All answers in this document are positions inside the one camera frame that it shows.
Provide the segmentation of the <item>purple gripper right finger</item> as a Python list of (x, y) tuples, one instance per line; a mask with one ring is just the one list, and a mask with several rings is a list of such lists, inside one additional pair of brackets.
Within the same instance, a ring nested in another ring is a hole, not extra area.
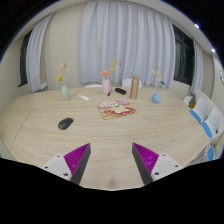
[(182, 169), (168, 154), (157, 154), (137, 143), (132, 144), (132, 154), (145, 185)]

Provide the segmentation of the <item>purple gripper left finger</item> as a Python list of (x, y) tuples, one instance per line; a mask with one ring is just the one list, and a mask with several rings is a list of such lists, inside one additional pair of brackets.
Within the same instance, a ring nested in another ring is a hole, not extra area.
[(42, 167), (42, 169), (79, 185), (90, 154), (90, 144), (87, 143), (66, 155), (55, 155)]

